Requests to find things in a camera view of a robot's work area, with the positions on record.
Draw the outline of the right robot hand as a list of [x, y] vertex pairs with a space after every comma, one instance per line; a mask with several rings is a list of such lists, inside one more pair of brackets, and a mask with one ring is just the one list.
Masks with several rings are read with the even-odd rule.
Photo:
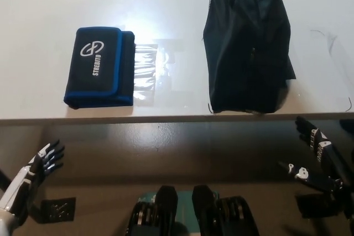
[[347, 206], [353, 204], [353, 173], [333, 142], [304, 117], [298, 116], [295, 124], [300, 140], [314, 154], [321, 172], [314, 172], [305, 166], [290, 162], [280, 162], [280, 167], [302, 184], [333, 195], [336, 200]]

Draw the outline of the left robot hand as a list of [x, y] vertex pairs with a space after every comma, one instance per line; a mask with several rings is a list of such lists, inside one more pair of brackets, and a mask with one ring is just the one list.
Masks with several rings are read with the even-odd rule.
[[40, 149], [33, 158], [23, 166], [1, 198], [1, 212], [10, 214], [15, 226], [20, 227], [28, 218], [39, 186], [55, 170], [61, 168], [65, 146], [57, 140]]

